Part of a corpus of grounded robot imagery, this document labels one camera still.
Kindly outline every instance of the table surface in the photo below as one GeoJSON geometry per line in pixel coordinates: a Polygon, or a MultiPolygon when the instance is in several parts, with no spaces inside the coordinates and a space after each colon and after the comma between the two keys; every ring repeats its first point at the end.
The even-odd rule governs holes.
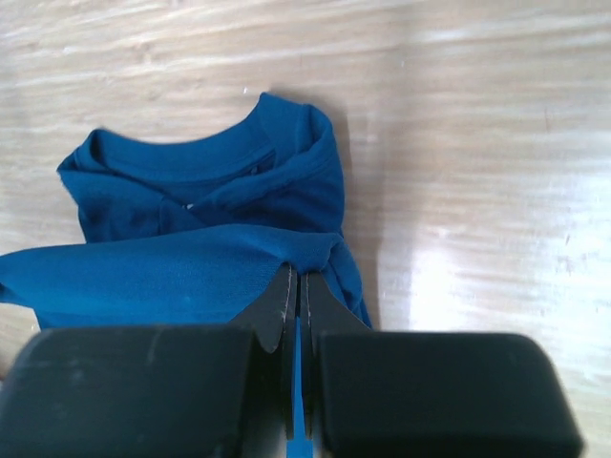
{"type": "MultiPolygon", "coordinates": [[[[608,0],[0,0],[0,253],[81,242],[55,167],[97,126],[324,109],[384,329],[526,334],[611,456],[608,0]]],[[[37,330],[0,306],[0,369],[37,330]]]]}

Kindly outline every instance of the blue t-shirt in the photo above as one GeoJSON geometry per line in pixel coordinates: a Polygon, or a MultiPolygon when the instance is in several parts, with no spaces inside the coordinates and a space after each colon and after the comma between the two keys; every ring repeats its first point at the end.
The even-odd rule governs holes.
{"type": "Polygon", "coordinates": [[[284,262],[321,271],[370,325],[331,123],[311,105],[262,94],[234,127],[176,144],[95,130],[58,172],[87,243],[0,257],[0,302],[42,328],[226,322],[284,262]]]}

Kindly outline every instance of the wooden table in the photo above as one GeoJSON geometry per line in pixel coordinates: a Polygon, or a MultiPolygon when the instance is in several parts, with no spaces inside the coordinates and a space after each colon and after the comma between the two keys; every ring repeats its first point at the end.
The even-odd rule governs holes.
{"type": "MultiPolygon", "coordinates": [[[[0,253],[82,241],[54,168],[97,126],[184,140],[239,121],[261,91],[312,102],[341,145],[377,323],[535,338],[587,456],[611,456],[608,0],[0,11],[0,253]]],[[[36,329],[2,305],[2,371],[36,329]]]]}

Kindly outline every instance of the neckline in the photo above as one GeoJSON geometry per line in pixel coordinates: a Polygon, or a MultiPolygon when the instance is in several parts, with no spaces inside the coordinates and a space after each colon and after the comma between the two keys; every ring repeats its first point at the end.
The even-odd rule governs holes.
{"type": "Polygon", "coordinates": [[[100,128],[74,152],[74,160],[80,170],[181,185],[227,180],[271,153],[275,156],[271,170],[229,180],[206,200],[237,207],[319,173],[337,156],[329,119],[311,105],[262,93],[245,119],[217,134],[185,142],[151,143],[100,128]],[[249,189],[247,196],[244,188],[249,189]]]}

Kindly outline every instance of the blue cloth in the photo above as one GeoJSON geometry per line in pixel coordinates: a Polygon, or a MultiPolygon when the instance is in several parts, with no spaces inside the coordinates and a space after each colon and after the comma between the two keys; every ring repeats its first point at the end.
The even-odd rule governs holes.
{"type": "Polygon", "coordinates": [[[321,271],[370,325],[331,123],[310,105],[262,94],[234,127],[178,144],[95,130],[58,172],[87,243],[0,257],[0,302],[42,328],[226,322],[283,262],[321,271]]]}

